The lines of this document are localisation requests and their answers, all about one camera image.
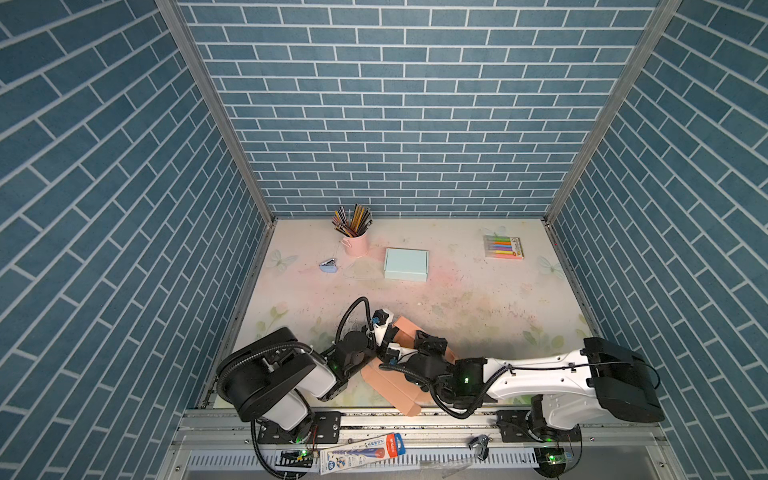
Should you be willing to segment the pink paper box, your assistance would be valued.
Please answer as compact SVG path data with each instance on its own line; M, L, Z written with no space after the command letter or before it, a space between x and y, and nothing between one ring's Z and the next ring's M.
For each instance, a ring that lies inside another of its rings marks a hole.
M384 371L379 366L407 362L417 354L417 346L426 347L428 343L436 345L444 343L444 340L428 340L429 335L425 331L402 316L396 318L393 315L392 325L400 329L395 342L389 345L386 354L380 354L379 347L376 346L377 358L362 369L362 377L401 414L415 417L421 413L422 407L431 401L429 393L409 382L404 374Z

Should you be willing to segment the light blue paper box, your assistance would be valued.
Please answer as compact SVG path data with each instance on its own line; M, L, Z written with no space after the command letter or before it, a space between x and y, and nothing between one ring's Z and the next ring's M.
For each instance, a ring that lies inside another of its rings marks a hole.
M429 271L429 252L403 248L387 248L384 277L391 280L426 282Z

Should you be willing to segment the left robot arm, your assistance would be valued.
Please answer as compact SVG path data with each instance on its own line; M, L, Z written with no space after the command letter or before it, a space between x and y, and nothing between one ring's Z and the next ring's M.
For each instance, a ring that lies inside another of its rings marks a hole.
M298 435L313 422L305 397L334 399L376 356L392 328L375 322L347 332L319 353L282 327L235 351L216 370L219 398L241 421L271 423Z

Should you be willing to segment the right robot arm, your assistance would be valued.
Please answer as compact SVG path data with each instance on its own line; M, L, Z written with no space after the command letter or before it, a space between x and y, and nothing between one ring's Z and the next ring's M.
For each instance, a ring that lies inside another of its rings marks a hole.
M640 424L665 418L657 370L640 353L603 338L588 337L569 353L525 360L450 361L441 350L445 343L421 336L411 352L379 368L403 374L459 420L486 404L522 396L531 400L534 428L567 431L604 415Z

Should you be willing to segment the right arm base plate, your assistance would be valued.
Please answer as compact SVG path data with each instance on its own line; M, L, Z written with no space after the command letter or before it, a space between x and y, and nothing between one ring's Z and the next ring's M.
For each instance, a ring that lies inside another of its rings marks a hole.
M544 421L537 423L532 413L524 410L499 410L496 427L504 443L573 443L582 440L579 425L570 430L558 430Z

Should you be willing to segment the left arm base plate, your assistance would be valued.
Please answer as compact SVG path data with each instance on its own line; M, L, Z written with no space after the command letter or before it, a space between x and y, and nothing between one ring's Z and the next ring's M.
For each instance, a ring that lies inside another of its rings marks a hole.
M319 411L310 414L291 430L266 420L257 428L258 442L267 445L333 445L339 441L342 414Z

